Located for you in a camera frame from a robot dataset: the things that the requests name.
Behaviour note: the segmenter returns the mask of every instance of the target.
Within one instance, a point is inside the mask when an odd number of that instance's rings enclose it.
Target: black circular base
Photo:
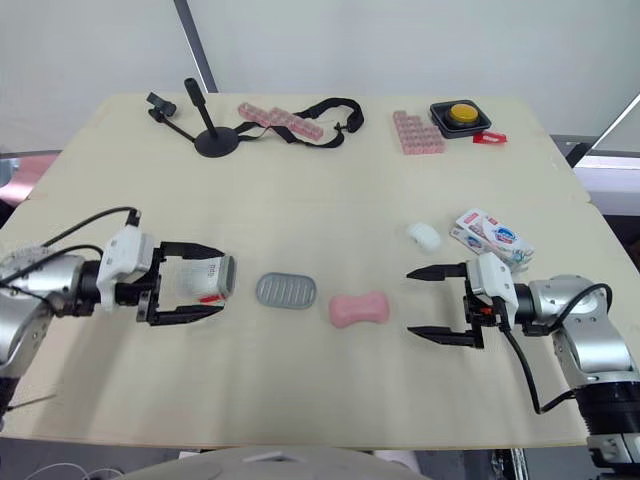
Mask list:
[[[217,138],[209,135],[205,130],[196,137],[196,150],[205,157],[224,157],[233,152],[238,146],[238,134],[233,128],[217,127]]]

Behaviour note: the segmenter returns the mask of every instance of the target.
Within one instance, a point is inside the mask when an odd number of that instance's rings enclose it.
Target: white box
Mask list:
[[[533,246],[510,227],[478,208],[458,218],[450,233],[478,255],[495,253],[512,272],[526,270],[535,252]]]

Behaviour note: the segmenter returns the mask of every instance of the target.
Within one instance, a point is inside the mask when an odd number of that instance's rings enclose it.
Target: gray rod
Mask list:
[[[218,87],[216,86],[216,81],[213,79],[211,67],[209,67],[207,56],[205,55],[204,49],[202,48],[200,35],[198,35],[196,24],[193,21],[193,16],[191,15],[189,4],[187,3],[187,0],[173,0],[173,3],[175,4],[176,10],[178,11],[178,17],[180,17],[182,29],[184,30],[184,34],[187,37],[187,44],[189,45],[189,49],[191,50],[193,60],[196,62],[196,68],[198,69],[198,73],[200,74],[200,78],[202,79],[202,83],[204,84],[204,88],[207,93],[218,93]]]

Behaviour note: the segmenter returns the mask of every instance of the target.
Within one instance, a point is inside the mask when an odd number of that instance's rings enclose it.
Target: pink soap bar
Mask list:
[[[337,295],[329,301],[329,313],[334,327],[345,328],[356,322],[384,323],[389,320],[389,301],[382,292],[354,297]]]
[[[400,145],[405,155],[444,152],[444,137],[435,125],[425,125],[419,116],[404,110],[393,113]]]

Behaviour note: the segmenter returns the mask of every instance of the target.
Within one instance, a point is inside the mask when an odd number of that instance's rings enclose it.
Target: pink ice cube tray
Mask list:
[[[407,115],[404,110],[393,113],[393,122],[405,155],[444,152],[444,138],[438,127],[425,125],[419,116]]]
[[[320,140],[324,135],[324,130],[321,127],[278,107],[267,112],[245,102],[238,107],[238,113],[242,118],[259,123],[265,128],[270,126],[287,127],[292,132],[312,140]]]

